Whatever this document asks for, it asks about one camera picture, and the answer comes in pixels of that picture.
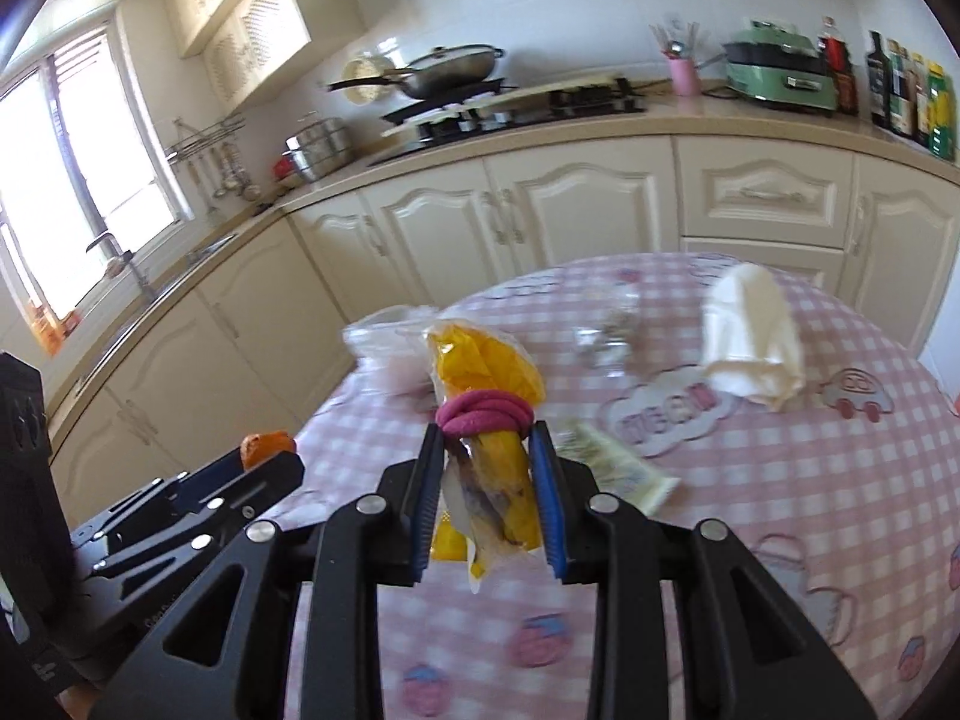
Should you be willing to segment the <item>silver green wrapper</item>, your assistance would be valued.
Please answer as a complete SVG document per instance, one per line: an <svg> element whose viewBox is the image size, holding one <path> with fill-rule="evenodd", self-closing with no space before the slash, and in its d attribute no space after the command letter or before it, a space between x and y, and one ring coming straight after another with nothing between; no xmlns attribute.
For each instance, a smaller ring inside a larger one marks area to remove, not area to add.
<svg viewBox="0 0 960 720"><path fill-rule="evenodd" d="M556 441L558 454L589 466L602 493L619 496L652 517L680 484L659 466L585 421L567 421Z"/></svg>

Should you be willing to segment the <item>pink white plastic bag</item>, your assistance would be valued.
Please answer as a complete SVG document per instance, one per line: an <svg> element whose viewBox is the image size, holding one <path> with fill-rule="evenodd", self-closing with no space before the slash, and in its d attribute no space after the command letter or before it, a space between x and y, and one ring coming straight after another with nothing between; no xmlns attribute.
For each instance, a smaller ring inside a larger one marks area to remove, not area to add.
<svg viewBox="0 0 960 720"><path fill-rule="evenodd" d="M366 392L407 395L430 383L425 333L439 319L432 305L391 305L348 325L343 343Z"/></svg>

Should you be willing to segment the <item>yellow snack bag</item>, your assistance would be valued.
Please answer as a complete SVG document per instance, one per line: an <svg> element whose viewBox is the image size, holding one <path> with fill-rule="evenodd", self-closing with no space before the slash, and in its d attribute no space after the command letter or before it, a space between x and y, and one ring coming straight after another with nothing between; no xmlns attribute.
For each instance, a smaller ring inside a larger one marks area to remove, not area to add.
<svg viewBox="0 0 960 720"><path fill-rule="evenodd" d="M477 593L493 569L542 546L527 439L544 379L519 341L466 320L438 320L423 341L446 450L431 557L462 562Z"/></svg>

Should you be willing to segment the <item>white tissue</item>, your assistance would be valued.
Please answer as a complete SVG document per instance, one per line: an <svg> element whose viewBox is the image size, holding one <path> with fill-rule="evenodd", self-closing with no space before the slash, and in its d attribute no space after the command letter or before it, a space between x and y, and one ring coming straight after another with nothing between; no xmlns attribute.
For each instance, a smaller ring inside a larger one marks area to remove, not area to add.
<svg viewBox="0 0 960 720"><path fill-rule="evenodd" d="M781 411L805 385L804 348L771 271L727 268L701 305L700 367L716 392Z"/></svg>

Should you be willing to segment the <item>clear plastic bag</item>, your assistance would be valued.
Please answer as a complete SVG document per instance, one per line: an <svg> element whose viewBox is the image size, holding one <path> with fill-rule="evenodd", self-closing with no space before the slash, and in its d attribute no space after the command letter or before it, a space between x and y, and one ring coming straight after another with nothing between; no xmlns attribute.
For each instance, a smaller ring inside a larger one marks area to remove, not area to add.
<svg viewBox="0 0 960 720"><path fill-rule="evenodd" d="M573 341L578 361L611 379L628 374L641 323L640 278L620 271L579 294Z"/></svg>

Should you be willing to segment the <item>kitchen window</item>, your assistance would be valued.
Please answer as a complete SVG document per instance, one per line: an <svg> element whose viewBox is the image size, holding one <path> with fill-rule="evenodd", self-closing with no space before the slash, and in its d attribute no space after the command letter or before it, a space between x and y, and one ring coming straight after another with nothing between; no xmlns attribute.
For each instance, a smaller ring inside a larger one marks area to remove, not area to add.
<svg viewBox="0 0 960 720"><path fill-rule="evenodd" d="M187 218L169 192L133 109L110 27L41 55L2 88L2 275L29 327L28 305L63 317L108 281L110 231L146 273L146 248Z"/></svg>

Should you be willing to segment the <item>cream lower cabinets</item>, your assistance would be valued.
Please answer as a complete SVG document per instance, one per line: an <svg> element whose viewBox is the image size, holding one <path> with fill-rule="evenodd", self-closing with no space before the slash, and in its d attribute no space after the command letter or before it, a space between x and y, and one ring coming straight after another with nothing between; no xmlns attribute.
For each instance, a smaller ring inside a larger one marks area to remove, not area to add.
<svg viewBox="0 0 960 720"><path fill-rule="evenodd" d="M957 167L851 137L681 133L423 154L249 221L168 286L50 425L70 525L259 431L347 374L343 328L532 271L721 252L835 294L919 351L958 247Z"/></svg>

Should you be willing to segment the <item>orange bottle on sill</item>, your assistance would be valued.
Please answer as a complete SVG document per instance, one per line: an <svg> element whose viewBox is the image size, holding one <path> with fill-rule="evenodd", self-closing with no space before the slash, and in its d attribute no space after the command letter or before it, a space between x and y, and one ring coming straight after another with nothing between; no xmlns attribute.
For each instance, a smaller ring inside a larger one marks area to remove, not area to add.
<svg viewBox="0 0 960 720"><path fill-rule="evenodd" d="M55 356L64 348L65 340L75 332L82 321L78 310L71 309L63 317L59 317L45 302L30 302L28 317L34 338L48 356Z"/></svg>

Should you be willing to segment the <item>red bowl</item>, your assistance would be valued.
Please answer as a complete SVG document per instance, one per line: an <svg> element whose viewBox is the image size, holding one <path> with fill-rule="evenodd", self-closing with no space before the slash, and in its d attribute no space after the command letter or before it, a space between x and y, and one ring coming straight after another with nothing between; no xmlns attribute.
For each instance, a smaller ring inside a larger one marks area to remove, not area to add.
<svg viewBox="0 0 960 720"><path fill-rule="evenodd" d="M291 161L290 156L281 156L281 158L274 164L272 167L272 172L274 173L275 181L281 182L285 181L286 177L295 174L296 166L293 161Z"/></svg>

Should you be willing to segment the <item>steel stock pot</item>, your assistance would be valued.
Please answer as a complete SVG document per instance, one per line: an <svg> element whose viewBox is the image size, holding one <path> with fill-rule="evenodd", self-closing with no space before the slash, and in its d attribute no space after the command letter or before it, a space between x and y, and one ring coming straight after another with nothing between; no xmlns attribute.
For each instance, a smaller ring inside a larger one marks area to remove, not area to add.
<svg viewBox="0 0 960 720"><path fill-rule="evenodd" d="M345 121L338 117L317 117L314 112L299 119L296 132L286 138L285 145L286 156L308 182L320 181L356 158Z"/></svg>

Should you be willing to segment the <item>black gas stove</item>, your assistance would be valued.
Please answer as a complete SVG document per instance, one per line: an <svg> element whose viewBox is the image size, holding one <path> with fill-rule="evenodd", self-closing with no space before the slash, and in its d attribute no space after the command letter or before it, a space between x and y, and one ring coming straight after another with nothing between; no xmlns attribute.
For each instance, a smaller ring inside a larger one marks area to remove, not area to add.
<svg viewBox="0 0 960 720"><path fill-rule="evenodd" d="M513 128L604 115L640 114L647 109L643 87L622 75L528 86L482 94L462 103L416 114L384 132L392 145L371 164L386 164L410 154L486 137Z"/></svg>

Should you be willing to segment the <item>cream upper cabinet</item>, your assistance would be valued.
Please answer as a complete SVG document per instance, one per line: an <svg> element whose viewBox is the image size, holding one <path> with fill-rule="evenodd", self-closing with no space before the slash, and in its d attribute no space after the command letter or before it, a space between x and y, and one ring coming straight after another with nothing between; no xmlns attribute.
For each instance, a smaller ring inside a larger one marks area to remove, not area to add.
<svg viewBox="0 0 960 720"><path fill-rule="evenodd" d="M202 60L226 112L309 44L296 0L166 0L166 9L179 55Z"/></svg>

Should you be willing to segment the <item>pink utensil holder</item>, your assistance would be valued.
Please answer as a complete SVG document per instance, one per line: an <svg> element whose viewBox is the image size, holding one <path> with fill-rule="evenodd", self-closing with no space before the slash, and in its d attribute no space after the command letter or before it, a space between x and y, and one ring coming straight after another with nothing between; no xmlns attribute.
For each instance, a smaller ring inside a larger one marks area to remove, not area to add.
<svg viewBox="0 0 960 720"><path fill-rule="evenodd" d="M669 62L670 81L675 96L679 98L696 98L701 94L700 75L697 62L692 57L672 55Z"/></svg>

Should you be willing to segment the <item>red cap soy bottle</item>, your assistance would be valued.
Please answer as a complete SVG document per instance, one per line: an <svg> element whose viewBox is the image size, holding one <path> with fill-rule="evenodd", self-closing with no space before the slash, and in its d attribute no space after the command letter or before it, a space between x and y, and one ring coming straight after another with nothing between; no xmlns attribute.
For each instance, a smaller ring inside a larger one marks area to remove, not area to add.
<svg viewBox="0 0 960 720"><path fill-rule="evenodd" d="M844 115L859 114L856 78L850 59L850 49L839 34L835 20L823 16L822 31L818 35L818 52L827 66L836 91L836 109Z"/></svg>

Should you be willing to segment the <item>wall utensil rack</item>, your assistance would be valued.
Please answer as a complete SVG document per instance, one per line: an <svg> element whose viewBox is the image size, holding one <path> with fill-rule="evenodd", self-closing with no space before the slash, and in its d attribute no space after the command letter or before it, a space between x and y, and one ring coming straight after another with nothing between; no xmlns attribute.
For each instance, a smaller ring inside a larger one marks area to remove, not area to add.
<svg viewBox="0 0 960 720"><path fill-rule="evenodd" d="M174 143L164 150L172 171L183 169L208 213L217 201L235 195L245 202L260 199L262 190L245 167L236 135L244 128L242 115L231 114L205 128L194 127L182 117L172 119Z"/></svg>

